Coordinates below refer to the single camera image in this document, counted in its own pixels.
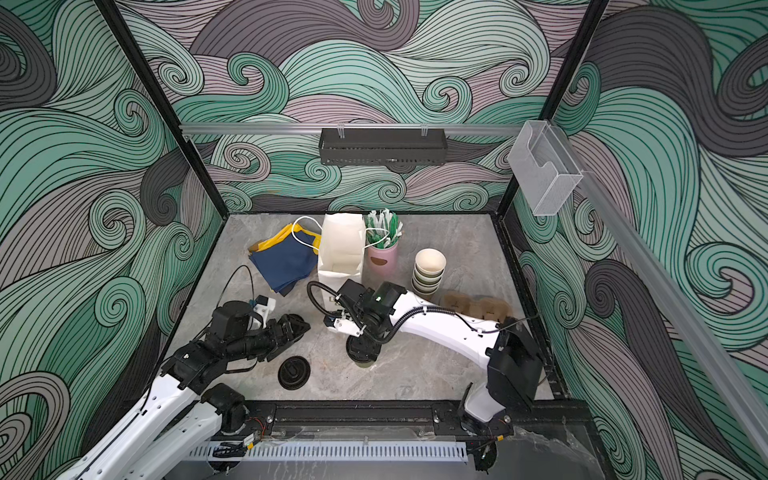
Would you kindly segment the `navy blue cloth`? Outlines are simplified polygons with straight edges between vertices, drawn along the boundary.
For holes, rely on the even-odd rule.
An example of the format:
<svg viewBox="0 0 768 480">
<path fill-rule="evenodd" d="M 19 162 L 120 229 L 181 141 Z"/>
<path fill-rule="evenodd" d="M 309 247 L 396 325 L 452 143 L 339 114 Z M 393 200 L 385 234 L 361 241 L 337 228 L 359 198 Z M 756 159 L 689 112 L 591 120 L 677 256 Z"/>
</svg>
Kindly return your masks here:
<svg viewBox="0 0 768 480">
<path fill-rule="evenodd" d="M 307 237 L 299 233 L 267 250 L 249 253 L 250 261 L 270 289 L 283 297 L 293 290 L 297 282 L 307 278 L 316 267 L 316 251 L 304 243 L 304 240 L 307 240 Z"/>
</svg>

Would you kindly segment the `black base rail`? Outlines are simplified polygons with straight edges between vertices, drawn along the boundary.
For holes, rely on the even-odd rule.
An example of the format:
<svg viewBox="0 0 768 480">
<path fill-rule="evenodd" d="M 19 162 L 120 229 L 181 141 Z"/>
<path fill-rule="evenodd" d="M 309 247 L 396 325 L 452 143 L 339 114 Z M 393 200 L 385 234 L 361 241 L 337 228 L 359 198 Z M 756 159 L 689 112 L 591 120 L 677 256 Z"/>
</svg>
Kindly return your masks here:
<svg viewBox="0 0 768 480">
<path fill-rule="evenodd" d="M 436 436 L 495 438 L 516 427 L 559 428 L 591 418 L 586 405 L 575 400 L 540 400 L 529 411 L 503 410 L 489 421 L 472 419 L 457 400 L 247 400 L 245 408 L 246 425 L 267 434 L 404 427 Z"/>
</svg>

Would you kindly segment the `white paper takeout bag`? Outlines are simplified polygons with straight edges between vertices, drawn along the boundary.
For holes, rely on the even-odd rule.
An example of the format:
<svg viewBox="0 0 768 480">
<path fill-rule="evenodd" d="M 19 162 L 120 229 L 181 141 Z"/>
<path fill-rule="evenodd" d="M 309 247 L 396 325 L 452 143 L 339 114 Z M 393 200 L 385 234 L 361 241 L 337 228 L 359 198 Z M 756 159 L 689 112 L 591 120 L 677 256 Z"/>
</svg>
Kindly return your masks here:
<svg viewBox="0 0 768 480">
<path fill-rule="evenodd" d="M 318 255 L 318 280 L 338 290 L 346 280 L 361 282 L 366 244 L 366 225 L 362 214 L 326 214 L 319 223 L 310 216 L 298 217 L 292 229 L 303 219 L 314 222 L 320 229 L 318 247 L 307 243 Z"/>
</svg>

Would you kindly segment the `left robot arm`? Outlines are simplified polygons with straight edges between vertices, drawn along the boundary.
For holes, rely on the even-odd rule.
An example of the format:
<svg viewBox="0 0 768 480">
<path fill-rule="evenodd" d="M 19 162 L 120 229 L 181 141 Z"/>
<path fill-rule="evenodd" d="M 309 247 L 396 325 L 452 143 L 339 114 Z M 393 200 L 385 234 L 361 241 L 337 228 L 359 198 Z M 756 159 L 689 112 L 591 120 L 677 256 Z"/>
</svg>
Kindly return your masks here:
<svg viewBox="0 0 768 480">
<path fill-rule="evenodd" d="M 220 377 L 230 363 L 269 362 L 310 325 L 297 314 L 271 316 L 272 298 L 228 301 L 199 336 L 161 365 L 146 393 L 63 479 L 160 479 L 218 432 L 238 434 L 249 416 L 245 398 Z"/>
</svg>

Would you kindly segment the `black wall shelf tray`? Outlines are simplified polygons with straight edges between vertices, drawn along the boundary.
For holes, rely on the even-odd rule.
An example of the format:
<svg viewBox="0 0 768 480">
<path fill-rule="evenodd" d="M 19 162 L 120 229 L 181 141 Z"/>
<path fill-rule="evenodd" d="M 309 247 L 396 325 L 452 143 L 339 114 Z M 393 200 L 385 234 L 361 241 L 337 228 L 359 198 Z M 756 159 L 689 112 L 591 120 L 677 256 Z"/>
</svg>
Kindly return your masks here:
<svg viewBox="0 0 768 480">
<path fill-rule="evenodd" d="M 448 142 L 442 129 L 337 127 L 322 130 L 318 148 L 326 165 L 439 165 Z"/>
</svg>

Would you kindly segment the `stack of paper cups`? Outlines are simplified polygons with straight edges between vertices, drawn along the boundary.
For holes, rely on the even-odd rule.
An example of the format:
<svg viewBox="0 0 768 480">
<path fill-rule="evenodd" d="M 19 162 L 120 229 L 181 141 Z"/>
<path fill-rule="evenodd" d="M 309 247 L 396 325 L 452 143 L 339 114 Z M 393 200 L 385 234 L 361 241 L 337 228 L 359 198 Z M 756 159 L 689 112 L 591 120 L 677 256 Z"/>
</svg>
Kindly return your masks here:
<svg viewBox="0 0 768 480">
<path fill-rule="evenodd" d="M 439 250 L 426 248 L 416 254 L 411 285 L 417 295 L 429 299 L 437 292 L 446 264 L 446 257 Z"/>
</svg>

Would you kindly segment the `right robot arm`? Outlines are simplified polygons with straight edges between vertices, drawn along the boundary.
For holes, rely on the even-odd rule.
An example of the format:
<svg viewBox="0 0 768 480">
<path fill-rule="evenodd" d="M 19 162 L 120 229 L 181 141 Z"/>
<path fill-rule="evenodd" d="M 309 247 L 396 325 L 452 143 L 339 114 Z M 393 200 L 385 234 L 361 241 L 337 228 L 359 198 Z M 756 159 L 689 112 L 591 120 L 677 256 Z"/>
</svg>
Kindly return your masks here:
<svg viewBox="0 0 768 480">
<path fill-rule="evenodd" d="M 350 359 L 375 363 L 395 336 L 411 334 L 473 361 L 486 380 L 469 388 L 464 412 L 481 423 L 497 414 L 533 408 L 543 356 L 523 320 L 500 324 L 473 318 L 422 299 L 405 287 L 384 282 L 376 290 L 348 280 L 329 294 L 326 326 L 347 336 Z"/>
</svg>

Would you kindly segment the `yellow cloth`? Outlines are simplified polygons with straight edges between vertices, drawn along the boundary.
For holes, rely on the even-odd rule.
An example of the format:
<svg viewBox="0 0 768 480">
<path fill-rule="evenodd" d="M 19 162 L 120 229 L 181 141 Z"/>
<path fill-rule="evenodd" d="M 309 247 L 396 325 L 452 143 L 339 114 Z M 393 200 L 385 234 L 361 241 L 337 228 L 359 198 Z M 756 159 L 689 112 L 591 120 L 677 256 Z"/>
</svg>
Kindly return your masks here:
<svg viewBox="0 0 768 480">
<path fill-rule="evenodd" d="M 273 236 L 270 239 L 263 240 L 260 242 L 257 242 L 251 246 L 248 247 L 249 253 L 259 252 L 267 250 L 278 243 L 281 243 L 288 237 L 292 237 L 293 235 L 298 235 L 299 233 L 303 234 L 305 237 L 307 237 L 307 240 L 304 240 L 304 243 L 309 244 L 313 249 L 317 249 L 320 246 L 321 243 L 321 235 L 317 234 L 315 232 L 308 231 L 301 227 L 299 224 L 293 225 L 289 224 L 283 227 L 278 234 Z"/>
</svg>

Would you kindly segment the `brown pulp cup carrier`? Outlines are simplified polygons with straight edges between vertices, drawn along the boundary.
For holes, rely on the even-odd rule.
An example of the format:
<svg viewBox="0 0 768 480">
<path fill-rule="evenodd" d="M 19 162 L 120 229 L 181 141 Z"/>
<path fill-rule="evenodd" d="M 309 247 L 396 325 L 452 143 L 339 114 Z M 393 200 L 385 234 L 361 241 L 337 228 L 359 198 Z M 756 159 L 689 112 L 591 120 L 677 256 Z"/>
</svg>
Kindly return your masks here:
<svg viewBox="0 0 768 480">
<path fill-rule="evenodd" d="M 458 291 L 444 291 L 438 298 L 441 307 L 456 311 L 465 317 L 495 321 L 504 324 L 513 317 L 513 308 L 505 300 L 495 297 L 471 296 Z"/>
</svg>

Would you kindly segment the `clear acrylic wall holder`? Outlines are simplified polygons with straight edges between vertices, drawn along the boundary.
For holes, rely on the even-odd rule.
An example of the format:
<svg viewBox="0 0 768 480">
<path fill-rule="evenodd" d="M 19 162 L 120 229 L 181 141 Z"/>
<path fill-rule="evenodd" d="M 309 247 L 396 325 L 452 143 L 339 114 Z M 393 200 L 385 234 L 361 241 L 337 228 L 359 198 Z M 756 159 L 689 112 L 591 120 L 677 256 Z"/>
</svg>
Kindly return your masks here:
<svg viewBox="0 0 768 480">
<path fill-rule="evenodd" d="M 565 132 L 546 120 L 529 120 L 507 155 L 536 217 L 555 216 L 583 178 Z"/>
</svg>

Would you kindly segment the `pink cup holder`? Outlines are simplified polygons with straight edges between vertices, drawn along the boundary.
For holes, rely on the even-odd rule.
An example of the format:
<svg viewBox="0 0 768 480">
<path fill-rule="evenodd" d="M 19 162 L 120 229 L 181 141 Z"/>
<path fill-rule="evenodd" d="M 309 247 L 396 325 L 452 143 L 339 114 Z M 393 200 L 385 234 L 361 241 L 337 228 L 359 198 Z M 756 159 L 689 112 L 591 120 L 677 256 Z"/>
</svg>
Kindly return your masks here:
<svg viewBox="0 0 768 480">
<path fill-rule="evenodd" d="M 397 270 L 398 245 L 387 248 L 371 247 L 366 251 L 368 272 L 382 279 L 391 278 Z"/>
</svg>

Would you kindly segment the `black cup lid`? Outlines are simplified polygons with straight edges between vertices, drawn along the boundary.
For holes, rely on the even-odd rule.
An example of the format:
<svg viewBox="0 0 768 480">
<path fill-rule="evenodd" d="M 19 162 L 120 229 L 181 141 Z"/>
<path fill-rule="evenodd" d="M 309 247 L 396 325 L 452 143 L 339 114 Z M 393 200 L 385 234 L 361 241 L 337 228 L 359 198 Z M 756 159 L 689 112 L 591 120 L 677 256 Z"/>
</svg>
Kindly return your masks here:
<svg viewBox="0 0 768 480">
<path fill-rule="evenodd" d="M 311 365 L 302 356 L 292 356 L 279 367 L 277 379 L 280 386 L 288 391 L 302 388 L 311 376 Z"/>
<path fill-rule="evenodd" d="M 349 336 L 346 340 L 345 348 L 347 355 L 352 361 L 371 360 L 376 362 L 381 352 L 381 345 L 366 336 Z"/>
</svg>

